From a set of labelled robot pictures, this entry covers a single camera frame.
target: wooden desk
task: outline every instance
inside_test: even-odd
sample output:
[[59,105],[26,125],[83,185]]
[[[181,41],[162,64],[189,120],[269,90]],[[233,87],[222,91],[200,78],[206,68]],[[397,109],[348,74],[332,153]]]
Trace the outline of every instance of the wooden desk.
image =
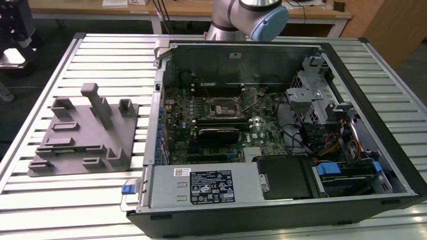
[[[153,34],[161,34],[160,19],[153,1],[146,5],[129,4],[126,8],[102,8],[102,0],[27,0],[31,15],[38,19],[149,20]],[[210,21],[212,3],[194,0],[164,0],[174,21]],[[338,37],[352,14],[325,9],[322,6],[289,10],[290,24],[332,25],[328,37]]]

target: warning symbol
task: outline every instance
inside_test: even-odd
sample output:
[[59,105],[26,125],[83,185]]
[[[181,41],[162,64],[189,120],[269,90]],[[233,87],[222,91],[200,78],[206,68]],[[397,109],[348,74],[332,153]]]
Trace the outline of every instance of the warning symbol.
[[193,193],[193,194],[198,194],[200,193],[200,186],[198,185],[193,185],[192,186],[190,193]]

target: aluminum table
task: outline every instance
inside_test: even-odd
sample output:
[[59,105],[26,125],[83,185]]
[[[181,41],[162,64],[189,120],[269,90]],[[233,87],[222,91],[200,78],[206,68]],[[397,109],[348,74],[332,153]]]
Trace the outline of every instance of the aluminum table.
[[[148,239],[120,210],[121,185],[141,176],[150,109],[154,42],[201,40],[200,35],[75,34],[33,109],[0,163],[0,240]],[[369,43],[354,38],[280,37],[274,41],[329,42],[366,98],[427,178],[427,108]],[[128,172],[30,178],[27,164],[49,126],[55,97],[89,104],[82,83],[97,83],[110,104],[129,98],[138,104],[133,156]],[[337,90],[345,100],[344,89]],[[137,204],[129,195],[126,204]],[[356,224],[186,237],[186,239],[273,240],[284,238],[425,239],[427,205],[384,212]]]

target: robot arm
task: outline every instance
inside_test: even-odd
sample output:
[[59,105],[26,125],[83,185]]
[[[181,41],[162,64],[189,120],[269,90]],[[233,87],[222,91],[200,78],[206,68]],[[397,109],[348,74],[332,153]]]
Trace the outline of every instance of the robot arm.
[[281,0],[214,0],[206,40],[270,41],[281,32],[289,13]]

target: power supply label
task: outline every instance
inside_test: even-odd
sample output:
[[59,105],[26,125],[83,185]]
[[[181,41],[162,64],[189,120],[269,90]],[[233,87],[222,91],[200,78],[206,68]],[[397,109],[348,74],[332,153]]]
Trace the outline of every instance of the power supply label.
[[236,201],[232,171],[192,171],[189,173],[189,201],[197,204],[222,204]]

